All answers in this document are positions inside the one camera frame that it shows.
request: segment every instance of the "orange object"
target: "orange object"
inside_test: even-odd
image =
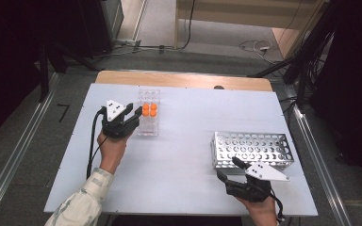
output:
[[[151,110],[157,110],[157,105],[155,103],[151,104]]]
[[[142,110],[142,116],[144,116],[144,117],[149,116],[149,110],[143,109]]]
[[[155,110],[151,110],[151,117],[155,117],[157,112]]]
[[[148,104],[143,104],[142,109],[143,110],[149,110],[149,105]]]

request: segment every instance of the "hand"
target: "hand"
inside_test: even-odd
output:
[[[114,174],[117,167],[120,165],[120,161],[125,152],[125,147],[127,146],[127,140],[131,135],[132,133],[125,138],[112,139],[105,136],[101,131],[97,138],[98,145],[101,145],[100,150],[102,155],[100,169]]]
[[[264,202],[249,202],[237,198],[249,211],[249,215],[256,226],[275,226],[277,216],[275,215],[275,200],[268,197]]]

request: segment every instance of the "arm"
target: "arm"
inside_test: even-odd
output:
[[[248,202],[237,198],[249,211],[249,215],[256,226],[275,226],[278,225],[275,215],[275,201],[268,197],[264,202]]]
[[[63,202],[55,213],[48,219],[46,225],[96,225],[102,211],[102,202],[114,179],[114,173],[120,165],[125,152],[126,141],[106,138],[102,132],[98,136],[98,144],[102,161],[99,168],[80,190]]]

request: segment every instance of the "sleeve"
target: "sleeve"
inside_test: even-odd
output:
[[[45,226],[96,225],[113,179],[113,174],[95,168],[81,189],[58,207]]]

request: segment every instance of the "white tabletop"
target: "white tabletop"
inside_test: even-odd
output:
[[[106,100],[136,103],[140,89],[160,89],[159,135],[133,135],[103,205],[118,214],[242,216],[212,168],[215,131],[286,134],[295,163],[290,182],[271,182],[287,216],[316,216],[317,209],[274,92],[92,84],[63,156],[45,212],[54,212],[86,178],[92,120]],[[101,129],[101,118],[96,134]],[[97,167],[97,154],[93,166]],[[243,176],[231,179],[243,182]]]

